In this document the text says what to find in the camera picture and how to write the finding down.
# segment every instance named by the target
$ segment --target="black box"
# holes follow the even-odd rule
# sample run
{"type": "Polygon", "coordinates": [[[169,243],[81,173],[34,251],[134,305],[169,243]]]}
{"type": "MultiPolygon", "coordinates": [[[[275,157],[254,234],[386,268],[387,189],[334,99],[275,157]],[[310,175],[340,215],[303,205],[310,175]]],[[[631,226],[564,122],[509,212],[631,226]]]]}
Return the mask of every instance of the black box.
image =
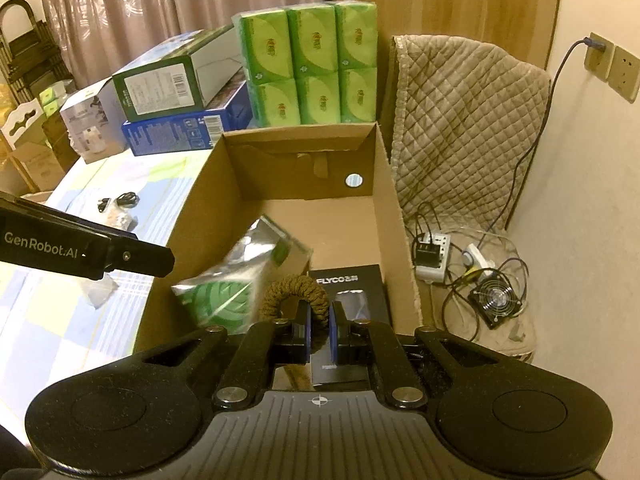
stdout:
{"type": "MultiPolygon", "coordinates": [[[[329,301],[340,301],[347,319],[371,319],[390,323],[386,293],[380,266],[343,267],[341,269],[310,270],[309,275],[326,290],[329,301]]],[[[316,390],[323,384],[344,383],[344,389],[369,386],[364,366],[336,367],[327,341],[311,355],[311,382],[316,390]]]]}

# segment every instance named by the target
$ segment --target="bedsheet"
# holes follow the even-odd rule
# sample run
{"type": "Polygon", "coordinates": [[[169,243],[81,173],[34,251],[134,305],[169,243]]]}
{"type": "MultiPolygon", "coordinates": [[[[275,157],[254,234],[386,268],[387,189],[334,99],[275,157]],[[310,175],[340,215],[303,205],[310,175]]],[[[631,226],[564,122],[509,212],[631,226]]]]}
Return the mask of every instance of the bedsheet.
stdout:
{"type": "MultiPolygon", "coordinates": [[[[47,205],[95,221],[98,200],[134,191],[132,232],[165,245],[208,156],[127,151],[93,164],[80,159],[47,205]]],[[[153,278],[110,276],[118,288],[96,308],[74,277],[0,263],[0,424],[23,442],[26,409],[42,389],[132,353],[153,278]]]]}

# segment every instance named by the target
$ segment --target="power socket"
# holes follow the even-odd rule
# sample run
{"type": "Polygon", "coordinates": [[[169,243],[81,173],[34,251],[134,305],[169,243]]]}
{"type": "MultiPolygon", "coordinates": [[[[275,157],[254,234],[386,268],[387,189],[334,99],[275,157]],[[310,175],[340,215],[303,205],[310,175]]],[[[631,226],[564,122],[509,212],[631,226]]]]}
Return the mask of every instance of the power socket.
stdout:
{"type": "Polygon", "coordinates": [[[616,46],[611,41],[606,40],[602,36],[598,36],[595,32],[592,32],[589,37],[592,40],[604,43],[606,48],[604,52],[601,52],[592,46],[588,47],[587,54],[584,56],[584,67],[590,72],[593,72],[598,79],[606,81],[607,77],[609,77],[611,61],[613,60],[613,53],[616,46]]]}
{"type": "Polygon", "coordinates": [[[609,86],[630,103],[636,100],[640,86],[640,59],[619,46],[611,62],[609,86]]]}
{"type": "MultiPolygon", "coordinates": [[[[424,242],[429,243],[430,240],[431,237],[427,234],[424,242]]],[[[427,283],[443,283],[447,265],[449,264],[451,236],[434,233],[433,243],[440,248],[440,265],[437,267],[415,266],[415,275],[419,280],[423,280],[427,283]]]]}

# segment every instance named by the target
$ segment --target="cooling fan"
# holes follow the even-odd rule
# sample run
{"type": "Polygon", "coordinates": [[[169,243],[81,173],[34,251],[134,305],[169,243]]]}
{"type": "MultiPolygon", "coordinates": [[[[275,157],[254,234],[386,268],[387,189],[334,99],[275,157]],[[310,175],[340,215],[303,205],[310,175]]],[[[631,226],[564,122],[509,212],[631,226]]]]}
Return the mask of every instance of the cooling fan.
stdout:
{"type": "Polygon", "coordinates": [[[511,283],[497,273],[480,281],[469,293],[468,300],[490,329],[500,326],[522,307],[511,283]]]}

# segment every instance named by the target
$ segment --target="screw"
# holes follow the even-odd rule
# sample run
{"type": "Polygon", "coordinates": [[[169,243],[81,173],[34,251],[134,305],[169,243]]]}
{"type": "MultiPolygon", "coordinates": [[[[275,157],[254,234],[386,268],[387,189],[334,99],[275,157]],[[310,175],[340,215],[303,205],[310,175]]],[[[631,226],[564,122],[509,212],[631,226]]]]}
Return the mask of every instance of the screw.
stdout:
{"type": "Polygon", "coordinates": [[[226,388],[220,388],[216,393],[216,397],[223,404],[235,404],[246,399],[247,392],[244,388],[238,386],[228,386],[226,388]]]}
{"type": "Polygon", "coordinates": [[[402,406],[415,404],[424,398],[424,394],[418,388],[414,388],[412,386],[396,388],[391,392],[391,396],[402,406]]]}

